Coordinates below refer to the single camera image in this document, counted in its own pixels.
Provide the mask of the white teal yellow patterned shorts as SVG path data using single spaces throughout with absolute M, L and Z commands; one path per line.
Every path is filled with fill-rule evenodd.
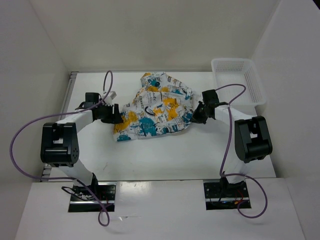
M 191 124 L 195 92 L 165 72 L 147 72 L 135 98 L 122 107 L 113 127 L 117 142 L 175 134 Z

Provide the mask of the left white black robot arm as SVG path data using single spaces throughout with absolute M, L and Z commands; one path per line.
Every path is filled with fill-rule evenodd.
M 122 123 L 118 104 L 112 104 L 117 96 L 111 91 L 100 97 L 99 93 L 87 92 L 85 101 L 75 114 L 64 119 L 45 123 L 42 127 L 40 158 L 45 164 L 61 170 L 75 185 L 75 192 L 89 200 L 96 199 L 101 193 L 96 175 L 90 172 L 80 160 L 78 133 L 96 120 L 105 124 Z

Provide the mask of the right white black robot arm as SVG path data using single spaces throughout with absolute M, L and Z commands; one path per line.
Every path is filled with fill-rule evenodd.
M 191 122 L 205 124 L 214 119 L 229 126 L 228 142 L 219 170 L 219 191 L 230 197 L 244 182 L 252 161 L 263 160 L 273 151 L 273 145 L 263 116 L 252 116 L 221 102 L 214 89 L 202 92 L 202 101 Z

